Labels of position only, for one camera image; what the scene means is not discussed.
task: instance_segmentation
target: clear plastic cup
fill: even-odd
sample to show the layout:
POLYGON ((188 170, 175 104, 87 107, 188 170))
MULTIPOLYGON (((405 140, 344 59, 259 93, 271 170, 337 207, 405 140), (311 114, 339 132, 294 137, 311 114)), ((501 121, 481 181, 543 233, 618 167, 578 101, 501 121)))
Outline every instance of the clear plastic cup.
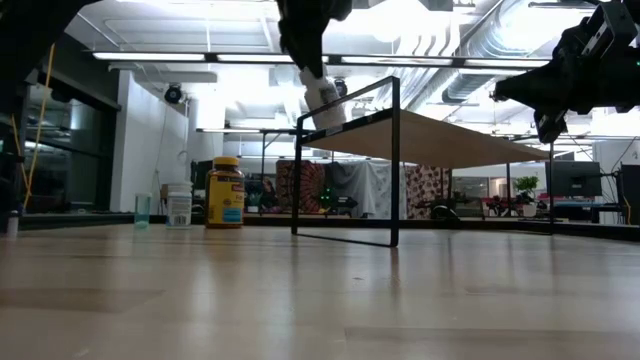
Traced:
POLYGON ((136 194, 136 213, 133 217, 134 225, 138 229, 146 229, 149 226, 151 215, 151 194, 136 194))

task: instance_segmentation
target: security camera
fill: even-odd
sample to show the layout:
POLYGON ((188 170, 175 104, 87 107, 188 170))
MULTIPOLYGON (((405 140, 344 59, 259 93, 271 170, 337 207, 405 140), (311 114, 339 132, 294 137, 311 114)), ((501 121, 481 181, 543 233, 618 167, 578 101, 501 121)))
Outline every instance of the security camera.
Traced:
POLYGON ((182 92, 180 84, 171 84, 169 85, 169 89, 164 94, 164 99, 169 104, 181 104, 185 100, 184 93, 182 92))

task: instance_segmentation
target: supplement bottle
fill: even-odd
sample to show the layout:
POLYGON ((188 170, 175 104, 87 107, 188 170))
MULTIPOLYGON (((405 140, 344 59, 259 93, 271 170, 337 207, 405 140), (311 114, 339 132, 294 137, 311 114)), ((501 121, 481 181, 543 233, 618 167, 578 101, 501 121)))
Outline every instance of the supplement bottle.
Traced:
POLYGON ((244 175, 238 159, 217 157, 207 174, 204 224, 210 229, 242 226, 244 215, 244 175))

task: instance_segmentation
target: white pillar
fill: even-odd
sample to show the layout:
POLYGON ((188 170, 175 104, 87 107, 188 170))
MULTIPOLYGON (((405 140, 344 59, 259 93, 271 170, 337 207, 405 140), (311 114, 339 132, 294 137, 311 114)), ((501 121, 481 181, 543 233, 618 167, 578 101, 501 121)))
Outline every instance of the white pillar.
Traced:
POLYGON ((197 132, 198 128, 224 128, 225 103, 212 94, 207 98, 189 101, 189 136, 187 151, 189 162, 212 160, 222 156, 223 134, 197 132))

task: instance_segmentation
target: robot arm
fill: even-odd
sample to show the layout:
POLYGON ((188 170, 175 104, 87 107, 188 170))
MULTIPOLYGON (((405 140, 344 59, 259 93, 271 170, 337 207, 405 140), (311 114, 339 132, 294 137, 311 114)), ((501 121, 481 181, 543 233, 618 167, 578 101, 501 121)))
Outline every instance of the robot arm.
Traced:
POLYGON ((351 13, 352 0, 277 0, 280 10, 280 47, 303 70, 323 76, 322 34, 329 20, 342 21, 351 13))
POLYGON ((562 33, 548 64, 496 83, 496 101, 513 99, 535 110, 542 143, 566 132, 567 111, 588 114, 594 107, 628 112, 640 105, 638 2, 600 3, 591 17, 562 33))

